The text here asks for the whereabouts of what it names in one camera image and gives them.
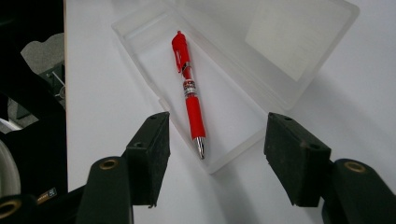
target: plastic container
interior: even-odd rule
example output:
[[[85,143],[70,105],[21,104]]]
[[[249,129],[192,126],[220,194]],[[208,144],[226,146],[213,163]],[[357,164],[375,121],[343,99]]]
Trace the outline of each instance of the plastic container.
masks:
[[[197,160],[213,174],[264,138],[268,112],[294,106],[358,14],[342,0],[157,0],[112,27],[197,156],[171,45],[186,36],[206,128]]]

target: pen tip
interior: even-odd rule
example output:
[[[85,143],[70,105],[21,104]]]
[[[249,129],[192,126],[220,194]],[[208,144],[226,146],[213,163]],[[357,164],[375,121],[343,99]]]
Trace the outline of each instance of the pen tip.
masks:
[[[196,137],[194,139],[195,145],[197,146],[199,157],[201,160],[205,158],[205,138]]]

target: red pen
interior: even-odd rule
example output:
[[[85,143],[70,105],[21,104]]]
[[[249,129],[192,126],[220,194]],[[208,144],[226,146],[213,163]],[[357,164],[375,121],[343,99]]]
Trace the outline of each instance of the red pen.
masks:
[[[172,40],[172,46],[175,52],[177,71],[184,77],[184,97],[186,99],[187,113],[189,115],[191,138],[198,149],[201,160],[203,160],[205,158],[205,128],[202,121],[201,107],[199,106],[195,82],[192,77],[186,36],[180,31],[177,31],[177,35]]]

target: white table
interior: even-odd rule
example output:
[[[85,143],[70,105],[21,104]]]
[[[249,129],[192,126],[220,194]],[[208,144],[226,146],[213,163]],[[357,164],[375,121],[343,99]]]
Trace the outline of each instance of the white table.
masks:
[[[333,161],[365,162],[396,192],[396,2],[350,2],[361,14],[287,115],[331,147]],[[65,1],[70,190],[162,111],[110,27],[138,3]],[[170,135],[158,206],[135,207],[135,223],[322,223],[321,207],[291,206],[263,141],[208,175],[172,125]]]

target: pen grip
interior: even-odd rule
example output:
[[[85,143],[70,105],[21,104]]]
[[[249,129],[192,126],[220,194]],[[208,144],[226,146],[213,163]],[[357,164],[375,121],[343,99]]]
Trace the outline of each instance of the pen grip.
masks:
[[[191,138],[205,137],[205,128],[202,121],[201,107],[198,97],[192,96],[186,99],[187,113],[189,114]]]

